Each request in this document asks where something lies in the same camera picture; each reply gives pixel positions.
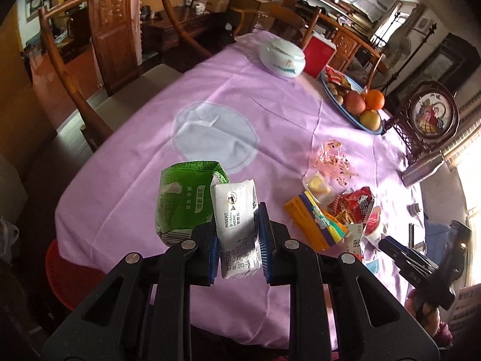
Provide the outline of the right hand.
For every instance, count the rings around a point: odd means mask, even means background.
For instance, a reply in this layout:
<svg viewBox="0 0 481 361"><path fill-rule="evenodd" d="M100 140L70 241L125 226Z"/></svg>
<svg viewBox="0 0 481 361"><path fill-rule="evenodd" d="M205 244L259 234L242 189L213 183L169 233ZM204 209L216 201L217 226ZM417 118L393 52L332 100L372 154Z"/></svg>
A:
<svg viewBox="0 0 481 361"><path fill-rule="evenodd" d="M405 309L413 316L416 316L416 308L414 307L414 299L417 295L417 290L412 289L406 298L404 303ZM425 323L421 323L423 329L431 336L434 337L440 328L440 311L438 308L434 308L431 304L425 302L422 306L422 313L425 319Z"/></svg>

